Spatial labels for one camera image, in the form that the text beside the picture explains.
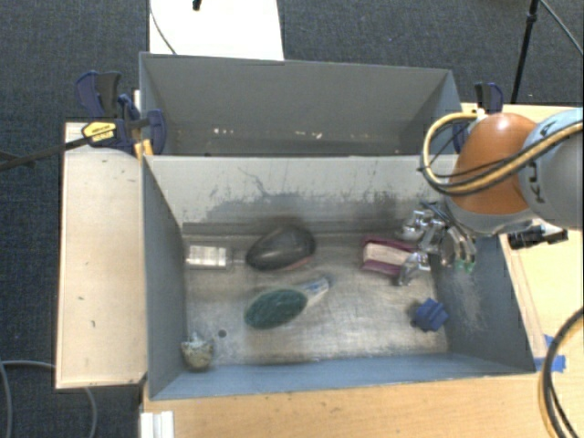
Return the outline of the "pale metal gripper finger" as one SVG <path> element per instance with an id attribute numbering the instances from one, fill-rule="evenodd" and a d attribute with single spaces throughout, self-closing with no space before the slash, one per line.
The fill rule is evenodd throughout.
<path id="1" fill-rule="evenodd" d="M 424 251 L 417 250 L 411 253 L 401 265 L 397 285 L 408 286 L 415 278 L 431 272 L 430 258 Z"/>
<path id="2" fill-rule="evenodd" d="M 395 235 L 405 242 L 419 242 L 430 229 L 432 220 L 431 210 L 413 210 Z"/>

